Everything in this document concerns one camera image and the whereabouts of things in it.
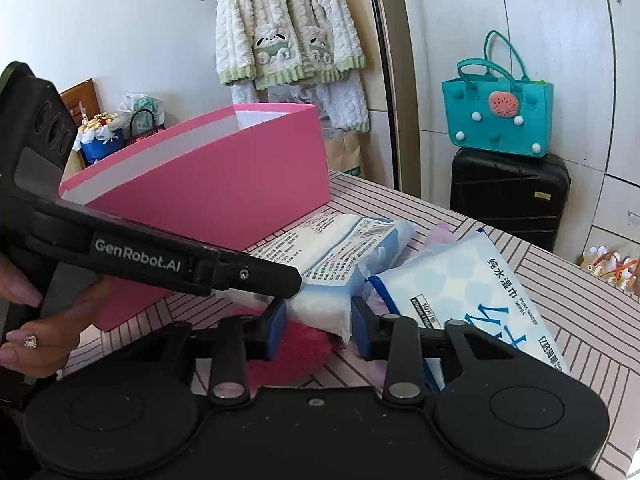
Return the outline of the person's left hand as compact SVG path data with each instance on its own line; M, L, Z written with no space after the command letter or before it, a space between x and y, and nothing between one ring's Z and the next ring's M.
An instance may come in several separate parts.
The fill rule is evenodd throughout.
M78 347L81 333L94 322L107 296L108 283L100 278L66 309L7 333L1 366L29 377L54 375Z

